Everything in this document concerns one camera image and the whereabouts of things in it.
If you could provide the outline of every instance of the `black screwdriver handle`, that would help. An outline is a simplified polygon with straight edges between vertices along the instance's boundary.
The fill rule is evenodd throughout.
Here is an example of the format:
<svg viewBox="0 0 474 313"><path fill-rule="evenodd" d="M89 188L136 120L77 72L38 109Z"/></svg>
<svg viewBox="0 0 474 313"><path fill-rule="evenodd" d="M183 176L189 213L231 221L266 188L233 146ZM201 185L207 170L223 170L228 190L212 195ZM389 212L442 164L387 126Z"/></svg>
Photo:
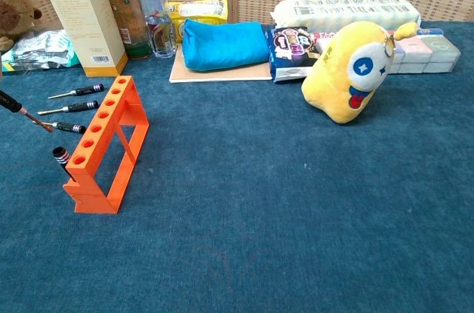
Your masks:
<svg viewBox="0 0 474 313"><path fill-rule="evenodd" d="M80 124L71 124L66 122L57 122L56 129L64 130L65 132L79 133L84 134L86 132L86 127Z"/></svg>
<svg viewBox="0 0 474 313"><path fill-rule="evenodd" d="M89 93L97 93L104 91L104 85L103 84L95 84L93 86L89 87L82 87L81 89L75 89L75 95L74 96L82 96L82 95L88 95Z"/></svg>
<svg viewBox="0 0 474 313"><path fill-rule="evenodd" d="M67 106L67 111L81 112L93 110L94 108L99 108L99 103L97 101L79 102L78 104L70 104L69 106Z"/></svg>
<svg viewBox="0 0 474 313"><path fill-rule="evenodd" d="M5 107L7 110L12 112L18 112L21 110L21 104L16 101L12 96L7 95L5 92L0 90L0 105Z"/></svg>

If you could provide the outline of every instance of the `cardboard box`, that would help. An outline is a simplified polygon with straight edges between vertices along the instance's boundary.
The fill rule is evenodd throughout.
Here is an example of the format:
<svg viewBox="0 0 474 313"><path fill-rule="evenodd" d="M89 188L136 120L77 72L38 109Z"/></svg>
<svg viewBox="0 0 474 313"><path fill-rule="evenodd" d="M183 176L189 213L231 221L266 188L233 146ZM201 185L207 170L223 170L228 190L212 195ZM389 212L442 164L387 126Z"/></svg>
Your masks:
<svg viewBox="0 0 474 313"><path fill-rule="evenodd" d="M51 0L87 76L117 76L127 63L109 0Z"/></svg>

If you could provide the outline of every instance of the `orange tool holder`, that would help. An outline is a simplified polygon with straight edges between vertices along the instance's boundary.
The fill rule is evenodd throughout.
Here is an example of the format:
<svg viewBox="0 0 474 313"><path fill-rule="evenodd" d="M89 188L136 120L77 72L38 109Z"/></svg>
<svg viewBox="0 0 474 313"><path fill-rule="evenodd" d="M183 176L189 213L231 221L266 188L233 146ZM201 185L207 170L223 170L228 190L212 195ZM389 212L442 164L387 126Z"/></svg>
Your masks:
<svg viewBox="0 0 474 313"><path fill-rule="evenodd" d="M120 126L135 126L130 142ZM118 76L66 165L72 178L63 188L76 202L76 212L116 214L119 211L148 127L133 78ZM105 195L94 176L114 134L120 138L125 153Z"/></svg>

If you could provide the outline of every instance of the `plush toy tongue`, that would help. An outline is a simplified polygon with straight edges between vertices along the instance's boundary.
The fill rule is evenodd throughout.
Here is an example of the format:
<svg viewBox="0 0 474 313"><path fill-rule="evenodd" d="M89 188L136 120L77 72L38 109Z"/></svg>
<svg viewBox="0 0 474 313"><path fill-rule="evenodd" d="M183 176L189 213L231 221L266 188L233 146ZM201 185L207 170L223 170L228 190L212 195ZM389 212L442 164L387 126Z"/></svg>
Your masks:
<svg viewBox="0 0 474 313"><path fill-rule="evenodd" d="M349 88L349 93L350 93L349 106L350 108L353 108L356 110L361 106L364 98L366 98L366 96L370 94L370 91L369 92L360 91L360 90L357 90L355 87L351 86Z"/></svg>

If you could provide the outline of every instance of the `blue cloth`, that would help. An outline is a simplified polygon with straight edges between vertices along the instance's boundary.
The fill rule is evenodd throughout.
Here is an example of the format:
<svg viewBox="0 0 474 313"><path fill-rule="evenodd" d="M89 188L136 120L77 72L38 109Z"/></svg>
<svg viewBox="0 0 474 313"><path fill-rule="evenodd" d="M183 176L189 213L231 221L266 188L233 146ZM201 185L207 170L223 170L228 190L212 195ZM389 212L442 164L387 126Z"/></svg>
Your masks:
<svg viewBox="0 0 474 313"><path fill-rule="evenodd" d="M301 80L171 84L172 58L129 61L150 129L117 215L77 215L61 187L51 150L80 135L0 108L0 312L474 312L474 24L422 25L460 49L454 71L388 75L344 126ZM47 99L96 82L0 89L36 114L102 101Z"/></svg>
<svg viewBox="0 0 474 313"><path fill-rule="evenodd" d="M186 20L184 63L196 71L230 69L268 61L268 47L258 22L210 25Z"/></svg>

